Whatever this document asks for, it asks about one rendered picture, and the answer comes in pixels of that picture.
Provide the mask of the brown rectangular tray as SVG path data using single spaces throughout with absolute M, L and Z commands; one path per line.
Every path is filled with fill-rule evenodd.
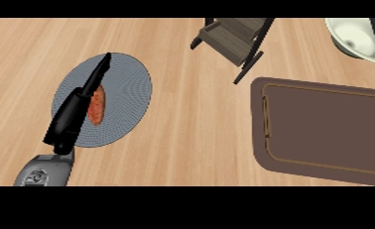
M 260 77 L 251 111 L 266 170 L 375 185 L 375 89 Z

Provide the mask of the round grey woven placemat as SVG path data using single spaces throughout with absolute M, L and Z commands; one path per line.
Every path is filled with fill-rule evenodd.
M 103 59 L 100 54 L 71 70 L 56 90 L 51 117 L 77 87 L 84 87 L 94 68 Z M 143 63 L 130 55 L 111 53 L 109 69 L 100 85 L 105 93 L 105 110 L 99 125 L 85 117 L 75 146 L 102 147 L 119 140 L 136 127 L 150 100 L 152 82 Z

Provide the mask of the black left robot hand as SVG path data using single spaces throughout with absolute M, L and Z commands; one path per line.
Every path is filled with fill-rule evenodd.
M 53 117 L 43 142 L 54 147 L 57 155 L 68 155 L 74 149 L 88 113 L 91 97 L 100 85 L 103 75 L 109 70 L 109 63 L 111 53 L 106 53 L 97 63 L 85 85 L 74 89 Z

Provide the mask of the pale round bowl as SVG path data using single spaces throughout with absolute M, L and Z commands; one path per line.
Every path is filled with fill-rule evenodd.
M 354 58 L 375 62 L 375 32 L 369 18 L 326 18 L 325 26 L 336 48 Z

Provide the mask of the wooden tiered basket black frame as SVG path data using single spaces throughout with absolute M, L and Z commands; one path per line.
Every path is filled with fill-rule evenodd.
M 237 84 L 261 58 L 263 40 L 274 18 L 206 18 L 205 26 L 190 43 L 195 49 L 205 43 L 242 71 L 233 81 Z

